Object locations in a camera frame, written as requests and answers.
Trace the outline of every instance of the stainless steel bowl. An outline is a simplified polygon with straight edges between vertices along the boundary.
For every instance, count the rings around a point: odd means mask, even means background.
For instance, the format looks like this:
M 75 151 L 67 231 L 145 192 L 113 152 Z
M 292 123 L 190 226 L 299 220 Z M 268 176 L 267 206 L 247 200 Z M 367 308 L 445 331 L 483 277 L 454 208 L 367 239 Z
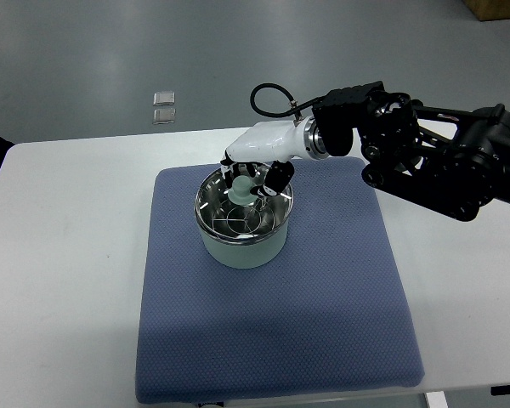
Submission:
M 269 170 L 259 165 L 254 184 L 261 185 Z M 241 175 L 248 176 L 244 166 Z M 201 184 L 195 199 L 195 217 L 207 250 L 222 264 L 254 268 L 265 264 L 285 244 L 292 187 L 281 195 L 257 198 L 242 206 L 229 200 L 229 190 L 216 170 Z

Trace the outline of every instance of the robotic hand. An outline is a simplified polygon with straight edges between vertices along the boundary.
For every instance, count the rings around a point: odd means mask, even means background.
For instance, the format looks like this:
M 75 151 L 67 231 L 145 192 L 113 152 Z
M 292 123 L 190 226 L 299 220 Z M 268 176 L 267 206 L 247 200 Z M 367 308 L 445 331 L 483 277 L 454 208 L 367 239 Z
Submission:
M 260 110 L 255 95 L 263 88 L 280 90 L 292 108 Z M 254 175 L 253 163 L 273 161 L 252 193 L 276 196 L 294 174 L 294 156 L 346 156 L 357 128 L 369 162 L 361 176 L 371 187 L 461 221 L 474 219 L 493 198 L 510 203 L 510 112 L 502 104 L 473 112 L 430 108 L 406 93 L 386 92 L 382 82 L 335 89 L 299 106 L 283 87 L 264 83 L 253 89 L 250 102 L 263 116 L 295 120 L 260 122 L 226 149 L 221 171 L 229 187 L 240 166 Z M 313 115 L 302 118 L 308 107 Z M 450 122 L 457 130 L 447 139 L 418 119 Z

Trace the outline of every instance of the blue mat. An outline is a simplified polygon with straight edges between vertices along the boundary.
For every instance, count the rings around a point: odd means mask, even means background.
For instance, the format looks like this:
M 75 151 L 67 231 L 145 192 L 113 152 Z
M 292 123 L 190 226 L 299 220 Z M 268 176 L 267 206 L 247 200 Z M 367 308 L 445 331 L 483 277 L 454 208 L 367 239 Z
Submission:
M 194 199 L 217 165 L 163 170 L 151 208 L 139 402 L 413 387 L 410 310 L 375 192 L 354 158 L 295 161 L 286 244 L 256 269 L 205 250 Z

